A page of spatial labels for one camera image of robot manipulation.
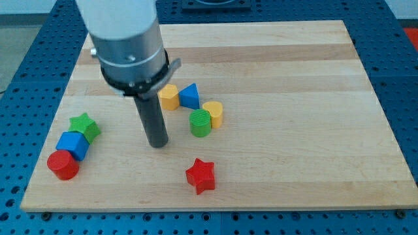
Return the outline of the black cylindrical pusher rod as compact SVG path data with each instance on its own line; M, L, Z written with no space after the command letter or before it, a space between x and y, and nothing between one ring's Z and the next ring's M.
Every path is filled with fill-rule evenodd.
M154 95L149 99L134 97L134 101L150 146L153 148L164 147L169 136L158 96Z

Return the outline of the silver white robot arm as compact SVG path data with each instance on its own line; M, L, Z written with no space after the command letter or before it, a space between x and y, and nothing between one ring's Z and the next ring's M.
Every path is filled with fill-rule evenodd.
M86 29L111 87L134 98L148 142L169 140L158 93L181 66L163 45L155 0L77 0Z

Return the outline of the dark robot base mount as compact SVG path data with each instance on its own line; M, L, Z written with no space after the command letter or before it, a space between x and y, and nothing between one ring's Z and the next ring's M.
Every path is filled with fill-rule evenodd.
M183 10L249 10L251 0L181 0Z

